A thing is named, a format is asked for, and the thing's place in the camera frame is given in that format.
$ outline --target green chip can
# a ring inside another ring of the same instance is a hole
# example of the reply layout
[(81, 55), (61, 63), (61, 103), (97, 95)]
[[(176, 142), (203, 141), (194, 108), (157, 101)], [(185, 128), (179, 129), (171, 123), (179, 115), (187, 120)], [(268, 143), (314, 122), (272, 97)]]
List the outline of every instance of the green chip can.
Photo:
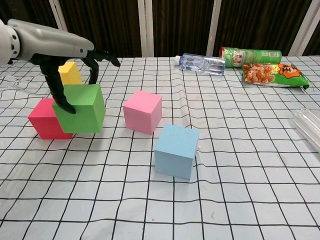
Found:
[(241, 68), (243, 64), (279, 64), (281, 51), (252, 50), (233, 47), (221, 47), (219, 57), (225, 59), (227, 68)]

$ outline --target red cube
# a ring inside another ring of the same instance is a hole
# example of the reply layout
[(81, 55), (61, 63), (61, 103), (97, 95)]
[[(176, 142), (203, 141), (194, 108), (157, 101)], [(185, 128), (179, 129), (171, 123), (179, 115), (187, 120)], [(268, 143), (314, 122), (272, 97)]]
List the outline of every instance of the red cube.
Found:
[(43, 98), (28, 116), (42, 139), (71, 139), (72, 133), (64, 133), (52, 107), (53, 98)]

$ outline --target table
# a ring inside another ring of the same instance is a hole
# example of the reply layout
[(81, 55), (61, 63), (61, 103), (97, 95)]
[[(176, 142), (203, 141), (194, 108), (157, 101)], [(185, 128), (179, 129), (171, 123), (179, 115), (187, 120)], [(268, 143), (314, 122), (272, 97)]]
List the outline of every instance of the table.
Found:
[[(103, 130), (42, 140), (27, 116), (49, 89), (38, 66), (0, 67), (0, 239), (318, 240), (320, 161), (292, 110), (320, 110), (320, 56), (284, 57), (310, 88), (180, 71), (174, 58), (100, 62)], [(83, 80), (89, 68), (76, 61)], [(125, 128), (137, 90), (162, 96), (152, 136)], [(162, 127), (200, 130), (190, 181), (157, 174)]]

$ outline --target cube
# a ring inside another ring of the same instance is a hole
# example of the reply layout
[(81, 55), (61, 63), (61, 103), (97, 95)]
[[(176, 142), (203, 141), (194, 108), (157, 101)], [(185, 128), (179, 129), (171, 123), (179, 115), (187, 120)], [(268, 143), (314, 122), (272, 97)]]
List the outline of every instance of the cube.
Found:
[(154, 149), (155, 171), (190, 180), (199, 130), (165, 125)]
[(105, 102), (99, 84), (64, 85), (64, 95), (74, 107), (75, 114), (52, 107), (65, 133), (98, 133), (106, 114)]
[(152, 135), (162, 118), (162, 97), (136, 91), (123, 105), (125, 126)]
[(42, 139), (71, 139), (64, 133), (52, 108), (53, 98), (43, 98), (32, 110), (28, 119)]
[(67, 61), (63, 66), (59, 66), (59, 73), (63, 85), (82, 83), (80, 72), (74, 61)]

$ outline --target robotic arm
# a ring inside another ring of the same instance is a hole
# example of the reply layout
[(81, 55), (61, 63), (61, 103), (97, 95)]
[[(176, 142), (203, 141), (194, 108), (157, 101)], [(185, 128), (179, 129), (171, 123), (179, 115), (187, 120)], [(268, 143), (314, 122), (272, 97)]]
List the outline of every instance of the robotic arm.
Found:
[(81, 59), (90, 68), (89, 84), (95, 84), (98, 79), (96, 61), (105, 59), (120, 66), (111, 53), (95, 49), (91, 41), (73, 33), (16, 19), (4, 25), (0, 20), (0, 65), (11, 64), (12, 59), (39, 65), (56, 104), (71, 114), (76, 110), (64, 95), (59, 66), (69, 59)]

